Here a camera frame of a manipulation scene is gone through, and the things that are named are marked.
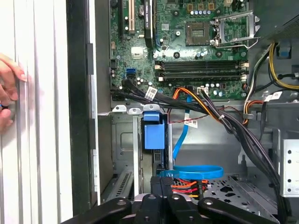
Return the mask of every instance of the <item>cable label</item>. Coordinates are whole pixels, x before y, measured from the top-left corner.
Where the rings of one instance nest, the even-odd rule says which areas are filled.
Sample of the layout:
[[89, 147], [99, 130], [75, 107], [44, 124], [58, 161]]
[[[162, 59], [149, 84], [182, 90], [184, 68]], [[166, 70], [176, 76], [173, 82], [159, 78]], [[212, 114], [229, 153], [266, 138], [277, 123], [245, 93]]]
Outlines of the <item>cable label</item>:
[[146, 91], [145, 97], [146, 99], [153, 101], [153, 99], [155, 98], [156, 94], [157, 94], [158, 90], [153, 88], [153, 87], [149, 87], [148, 90]]
[[273, 95], [267, 96], [267, 98], [264, 100], [264, 102], [269, 102], [270, 100], [279, 99], [282, 94], [282, 91], [275, 92]]
[[185, 121], [184, 121], [184, 124], [187, 125], [187, 126], [190, 126], [190, 127], [194, 127], [194, 128], [198, 128], [198, 123], [196, 120], [189, 120], [189, 114], [188, 113], [185, 113]]

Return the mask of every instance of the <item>black cable bundle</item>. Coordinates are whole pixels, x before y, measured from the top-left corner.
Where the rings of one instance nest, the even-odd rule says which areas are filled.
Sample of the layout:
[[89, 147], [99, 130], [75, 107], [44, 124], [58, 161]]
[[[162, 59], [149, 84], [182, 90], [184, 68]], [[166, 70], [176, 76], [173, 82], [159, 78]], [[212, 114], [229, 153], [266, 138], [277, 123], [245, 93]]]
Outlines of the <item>black cable bundle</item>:
[[[175, 100], [163, 94], [157, 93], [153, 101], [149, 101], [144, 98], [145, 93], [135, 86], [130, 80], [124, 80], [123, 86], [127, 88], [131, 93], [126, 94], [119, 90], [111, 90], [113, 95], [123, 96], [129, 99], [136, 100], [143, 104], [159, 104], [165, 108], [171, 109], [183, 109], [192, 110], [196, 112], [201, 112], [208, 114], [207, 111], [197, 103], [187, 103], [181, 100]], [[230, 114], [219, 111], [213, 104], [208, 95], [202, 92], [202, 97], [209, 109], [213, 114], [214, 118], [218, 118], [219, 121], [225, 126], [228, 133], [233, 134], [241, 143], [246, 155], [251, 159], [251, 161], [258, 167], [269, 179], [271, 186], [276, 195], [277, 205], [278, 205], [278, 220], [280, 223], [285, 223], [288, 216], [292, 215], [290, 203], [288, 199], [280, 196], [280, 178], [276, 172], [271, 159], [265, 152], [265, 149], [259, 142], [259, 140], [254, 136], [254, 134], [249, 131], [245, 126], [243, 126], [236, 118]]]

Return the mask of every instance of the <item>sata port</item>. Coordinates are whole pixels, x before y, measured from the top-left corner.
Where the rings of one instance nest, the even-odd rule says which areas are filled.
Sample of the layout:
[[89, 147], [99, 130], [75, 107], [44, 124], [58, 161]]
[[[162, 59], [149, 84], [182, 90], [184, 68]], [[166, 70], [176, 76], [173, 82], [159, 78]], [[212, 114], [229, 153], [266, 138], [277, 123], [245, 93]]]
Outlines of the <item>sata port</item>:
[[126, 69], [127, 74], [132, 74], [132, 73], [136, 74], [136, 72], [137, 72], [137, 69]]

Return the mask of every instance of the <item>human hand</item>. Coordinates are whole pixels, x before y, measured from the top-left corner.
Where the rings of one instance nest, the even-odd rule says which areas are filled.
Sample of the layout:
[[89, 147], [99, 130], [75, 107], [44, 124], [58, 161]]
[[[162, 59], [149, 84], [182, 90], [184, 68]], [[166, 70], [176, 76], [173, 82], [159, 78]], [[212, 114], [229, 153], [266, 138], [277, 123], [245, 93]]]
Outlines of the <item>human hand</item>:
[[[24, 71], [17, 63], [0, 53], [0, 78], [3, 80], [3, 85], [0, 85], [0, 104], [4, 106], [8, 106], [11, 100], [18, 99], [15, 76], [22, 81], [27, 81]], [[3, 133], [13, 123], [10, 114], [9, 109], [0, 111], [0, 133]]]

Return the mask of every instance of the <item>metal panel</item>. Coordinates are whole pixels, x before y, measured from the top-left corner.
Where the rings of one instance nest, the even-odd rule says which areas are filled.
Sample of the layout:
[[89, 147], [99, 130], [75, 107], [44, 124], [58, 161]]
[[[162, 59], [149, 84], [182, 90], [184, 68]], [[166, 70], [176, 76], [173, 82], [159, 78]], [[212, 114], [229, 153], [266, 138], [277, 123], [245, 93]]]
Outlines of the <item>metal panel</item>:
[[60, 223], [72, 217], [65, 2], [0, 2], [1, 52], [28, 76], [15, 122], [1, 137], [0, 221]]
[[283, 197], [299, 197], [299, 140], [283, 140], [283, 158], [281, 160], [281, 190]]

